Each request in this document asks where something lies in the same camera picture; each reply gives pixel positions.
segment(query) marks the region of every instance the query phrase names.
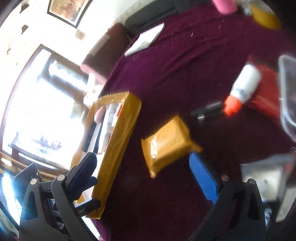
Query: clear plastic container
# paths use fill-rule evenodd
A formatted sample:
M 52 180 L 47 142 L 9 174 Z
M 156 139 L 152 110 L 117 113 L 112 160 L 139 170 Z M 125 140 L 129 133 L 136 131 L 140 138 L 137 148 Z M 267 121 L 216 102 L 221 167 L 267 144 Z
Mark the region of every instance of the clear plastic container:
M 296 142 L 296 58 L 279 57 L 281 124 L 284 131 Z

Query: blue gripper pad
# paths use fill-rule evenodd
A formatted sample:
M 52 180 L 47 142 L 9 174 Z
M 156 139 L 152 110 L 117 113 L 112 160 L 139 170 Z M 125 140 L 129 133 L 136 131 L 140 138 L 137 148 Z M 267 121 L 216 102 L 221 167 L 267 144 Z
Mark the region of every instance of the blue gripper pad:
M 215 204 L 219 197 L 217 183 L 196 153 L 190 155 L 189 166 L 206 199 Z

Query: maroon cloth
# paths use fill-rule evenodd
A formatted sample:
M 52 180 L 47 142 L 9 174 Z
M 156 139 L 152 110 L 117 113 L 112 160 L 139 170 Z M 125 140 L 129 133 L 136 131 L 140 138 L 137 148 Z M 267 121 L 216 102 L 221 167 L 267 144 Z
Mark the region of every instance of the maroon cloth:
M 142 110 L 102 217 L 112 241 L 189 238 L 210 204 L 191 174 L 188 156 L 151 179 L 140 139 L 175 114 L 184 118 L 224 100 L 248 55 L 276 65 L 285 53 L 296 53 L 285 31 L 263 28 L 239 13 L 221 15 L 206 4 L 165 20 L 148 49 L 119 59 L 102 94 L 130 91 L 142 100 Z M 288 152 L 293 145 L 280 127 L 248 107 L 233 118 L 187 123 L 204 148 L 202 157 L 233 178 L 240 178 L 240 163 Z

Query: painting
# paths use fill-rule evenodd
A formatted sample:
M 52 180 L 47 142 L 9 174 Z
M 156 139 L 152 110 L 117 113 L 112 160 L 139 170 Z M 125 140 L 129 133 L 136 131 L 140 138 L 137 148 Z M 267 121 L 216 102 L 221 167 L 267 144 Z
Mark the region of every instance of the painting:
M 92 0 L 50 0 L 47 13 L 77 28 Z

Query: orange bottle cap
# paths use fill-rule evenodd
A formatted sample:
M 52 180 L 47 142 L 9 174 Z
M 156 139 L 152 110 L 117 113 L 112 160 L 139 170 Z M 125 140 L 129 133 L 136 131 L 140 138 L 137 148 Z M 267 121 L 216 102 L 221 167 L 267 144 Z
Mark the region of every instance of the orange bottle cap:
M 223 112 L 227 116 L 231 116 L 232 114 L 238 113 L 241 107 L 242 103 L 239 101 L 239 99 L 230 95 L 227 97 L 224 103 Z

